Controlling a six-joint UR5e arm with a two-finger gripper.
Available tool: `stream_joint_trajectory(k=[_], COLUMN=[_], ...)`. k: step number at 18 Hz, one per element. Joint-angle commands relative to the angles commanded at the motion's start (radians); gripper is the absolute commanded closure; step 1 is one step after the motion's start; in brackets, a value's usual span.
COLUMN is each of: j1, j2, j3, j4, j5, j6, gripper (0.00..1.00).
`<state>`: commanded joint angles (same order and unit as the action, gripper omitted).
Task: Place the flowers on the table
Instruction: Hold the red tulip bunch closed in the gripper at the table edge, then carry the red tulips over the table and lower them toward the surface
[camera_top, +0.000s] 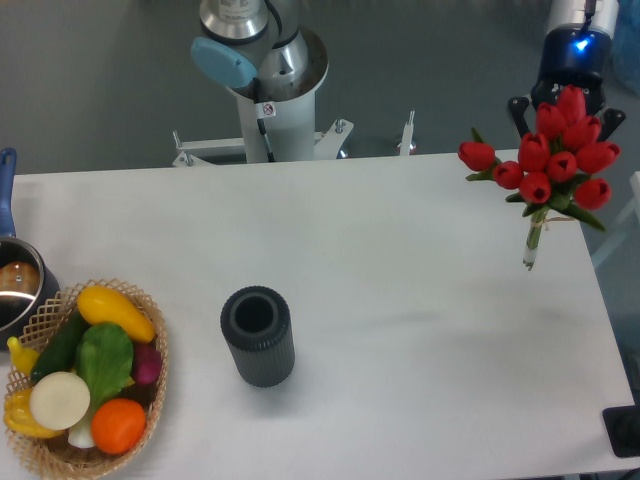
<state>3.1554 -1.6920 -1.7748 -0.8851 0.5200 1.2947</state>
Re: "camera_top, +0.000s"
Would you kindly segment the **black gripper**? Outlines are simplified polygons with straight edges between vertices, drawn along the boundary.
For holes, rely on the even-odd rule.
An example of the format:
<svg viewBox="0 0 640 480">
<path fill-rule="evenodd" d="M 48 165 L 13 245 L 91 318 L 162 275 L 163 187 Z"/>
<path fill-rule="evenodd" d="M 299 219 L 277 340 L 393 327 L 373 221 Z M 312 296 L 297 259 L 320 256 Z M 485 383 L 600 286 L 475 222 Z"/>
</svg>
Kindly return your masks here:
<svg viewBox="0 0 640 480">
<path fill-rule="evenodd" d="M 528 114 L 541 103 L 555 104 L 567 86 L 580 88 L 585 95 L 587 113 L 598 113 L 605 105 L 604 71 L 611 53 L 612 39 L 598 31 L 582 32 L 579 28 L 552 30 L 544 40 L 536 84 L 530 95 L 514 96 L 507 110 L 520 138 L 535 133 L 536 119 Z M 598 141 L 607 141 L 626 120 L 624 111 L 607 108 L 600 117 Z"/>
</svg>

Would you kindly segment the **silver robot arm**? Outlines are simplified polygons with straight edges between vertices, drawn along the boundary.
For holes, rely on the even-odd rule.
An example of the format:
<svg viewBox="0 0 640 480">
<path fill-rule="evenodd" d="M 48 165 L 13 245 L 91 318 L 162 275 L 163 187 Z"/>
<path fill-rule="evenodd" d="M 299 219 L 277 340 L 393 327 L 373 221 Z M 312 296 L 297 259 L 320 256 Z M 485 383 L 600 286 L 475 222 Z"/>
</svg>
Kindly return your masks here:
<svg viewBox="0 0 640 480">
<path fill-rule="evenodd" d="M 619 126 L 625 116 L 605 107 L 604 72 L 630 11 L 628 1 L 552 2 L 537 80 L 528 96 L 508 103 L 520 134 L 527 108 L 557 103 L 569 86 L 584 93 L 588 114 L 604 118 L 606 135 Z M 277 70 L 269 61 L 302 40 L 296 2 L 204 1 L 199 15 L 203 34 L 191 47 L 198 68 L 232 90 L 273 92 L 267 77 Z"/>
</svg>

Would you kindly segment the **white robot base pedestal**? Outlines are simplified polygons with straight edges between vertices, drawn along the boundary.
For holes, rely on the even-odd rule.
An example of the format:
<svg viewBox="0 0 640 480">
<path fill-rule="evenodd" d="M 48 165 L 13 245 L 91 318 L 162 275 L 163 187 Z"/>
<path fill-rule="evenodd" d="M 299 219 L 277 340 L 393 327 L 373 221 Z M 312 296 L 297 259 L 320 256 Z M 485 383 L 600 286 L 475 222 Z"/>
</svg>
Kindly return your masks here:
<svg viewBox="0 0 640 480">
<path fill-rule="evenodd" d="M 212 160 L 240 155 L 248 164 L 347 157 L 344 145 L 355 125 L 338 117 L 327 129 L 318 131 L 315 91 L 280 102 L 256 103 L 240 95 L 235 98 L 242 135 L 183 142 L 174 132 L 174 167 L 207 166 Z"/>
</svg>

